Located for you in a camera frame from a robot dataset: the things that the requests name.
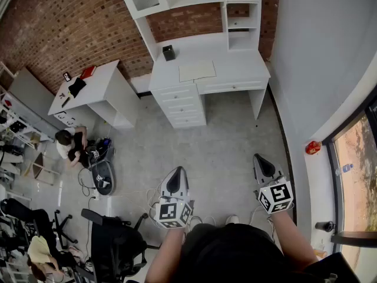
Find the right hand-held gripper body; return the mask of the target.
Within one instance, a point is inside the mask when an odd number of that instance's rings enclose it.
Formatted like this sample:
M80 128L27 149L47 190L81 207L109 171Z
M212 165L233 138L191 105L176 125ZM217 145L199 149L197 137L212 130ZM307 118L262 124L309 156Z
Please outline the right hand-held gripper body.
M280 176L265 183L259 189L257 199L268 214L288 210L294 200L291 182Z

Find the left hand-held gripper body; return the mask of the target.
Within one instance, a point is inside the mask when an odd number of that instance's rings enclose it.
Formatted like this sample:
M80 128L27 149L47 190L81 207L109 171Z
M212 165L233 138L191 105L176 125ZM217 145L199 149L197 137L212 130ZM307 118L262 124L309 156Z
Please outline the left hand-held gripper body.
M190 192L178 192L169 195L162 192L156 203L153 219L166 229L185 228L193 214Z

